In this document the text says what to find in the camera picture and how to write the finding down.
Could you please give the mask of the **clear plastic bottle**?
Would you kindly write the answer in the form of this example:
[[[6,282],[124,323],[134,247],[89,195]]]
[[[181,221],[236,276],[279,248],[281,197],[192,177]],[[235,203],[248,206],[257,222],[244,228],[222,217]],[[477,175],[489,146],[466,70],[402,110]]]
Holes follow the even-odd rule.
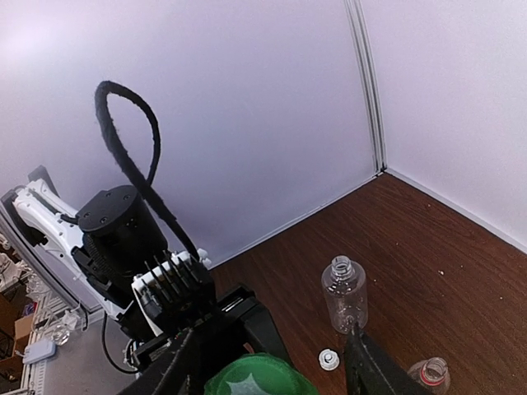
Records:
[[[347,334],[355,323],[368,321],[366,272],[362,265],[338,255],[324,269],[321,285],[333,328]]]

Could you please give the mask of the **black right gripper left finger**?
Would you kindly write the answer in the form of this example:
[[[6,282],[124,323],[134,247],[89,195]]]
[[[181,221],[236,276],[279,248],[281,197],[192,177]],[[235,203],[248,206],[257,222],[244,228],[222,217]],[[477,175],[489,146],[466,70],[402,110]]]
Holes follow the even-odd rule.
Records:
[[[204,394],[198,336],[185,330],[143,374],[119,394]]]

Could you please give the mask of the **green bottle cap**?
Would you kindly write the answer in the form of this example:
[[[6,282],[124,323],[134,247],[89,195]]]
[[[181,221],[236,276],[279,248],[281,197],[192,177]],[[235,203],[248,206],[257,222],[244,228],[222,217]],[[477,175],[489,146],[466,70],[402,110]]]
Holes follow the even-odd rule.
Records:
[[[231,362],[204,387],[205,394],[319,394],[319,390],[285,360],[265,353]]]

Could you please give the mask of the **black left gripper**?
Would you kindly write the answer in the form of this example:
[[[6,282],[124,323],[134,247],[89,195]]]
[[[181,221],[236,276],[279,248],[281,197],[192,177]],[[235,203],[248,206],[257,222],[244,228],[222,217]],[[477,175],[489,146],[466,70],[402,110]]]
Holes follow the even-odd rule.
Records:
[[[188,309],[161,310],[147,303],[154,314],[154,338],[133,353],[139,368],[146,368],[168,347],[169,342],[192,330],[197,336],[197,355],[209,368],[227,365],[246,354],[248,344],[257,353],[288,360],[288,351],[270,311],[244,285],[213,302],[194,299]]]

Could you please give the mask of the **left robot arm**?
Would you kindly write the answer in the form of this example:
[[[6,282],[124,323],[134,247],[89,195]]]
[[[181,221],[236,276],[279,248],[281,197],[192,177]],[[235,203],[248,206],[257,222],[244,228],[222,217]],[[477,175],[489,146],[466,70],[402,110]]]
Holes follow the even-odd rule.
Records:
[[[251,351],[288,359],[255,293],[239,285],[217,296],[208,253],[170,251],[135,187],[100,191],[75,210],[39,167],[1,203],[22,238],[57,259],[130,338],[132,373],[144,371],[189,329],[197,333],[197,357],[208,372]]]

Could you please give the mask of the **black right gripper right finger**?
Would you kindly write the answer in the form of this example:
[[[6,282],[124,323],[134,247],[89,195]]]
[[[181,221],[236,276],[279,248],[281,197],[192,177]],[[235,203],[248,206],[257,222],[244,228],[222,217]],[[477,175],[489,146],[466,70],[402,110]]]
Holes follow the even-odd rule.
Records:
[[[344,348],[347,394],[430,394],[411,379],[357,323]]]

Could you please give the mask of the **red label water bottle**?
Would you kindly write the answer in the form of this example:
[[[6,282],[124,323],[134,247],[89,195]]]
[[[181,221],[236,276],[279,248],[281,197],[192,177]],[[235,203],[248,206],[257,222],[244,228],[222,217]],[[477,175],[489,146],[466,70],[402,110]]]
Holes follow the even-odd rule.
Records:
[[[450,388],[450,371],[441,357],[421,360],[412,365],[408,376],[432,394],[446,394]]]

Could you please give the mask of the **white flip bottle cap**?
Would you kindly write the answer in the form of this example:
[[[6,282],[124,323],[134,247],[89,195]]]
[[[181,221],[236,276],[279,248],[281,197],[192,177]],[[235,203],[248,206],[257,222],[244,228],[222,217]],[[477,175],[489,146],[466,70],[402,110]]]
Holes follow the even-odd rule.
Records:
[[[333,371],[340,365],[338,353],[334,350],[326,348],[319,353],[319,366],[325,371]]]

